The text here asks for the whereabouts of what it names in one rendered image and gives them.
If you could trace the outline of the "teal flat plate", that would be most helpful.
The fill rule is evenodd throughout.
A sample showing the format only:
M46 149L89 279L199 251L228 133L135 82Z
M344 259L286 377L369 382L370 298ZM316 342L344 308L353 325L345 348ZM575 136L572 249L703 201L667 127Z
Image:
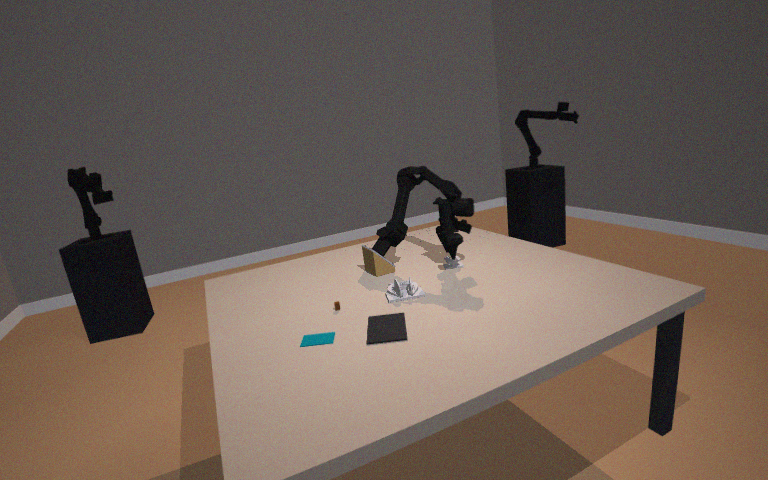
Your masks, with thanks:
M304 335L300 347L333 343L334 335L335 331Z

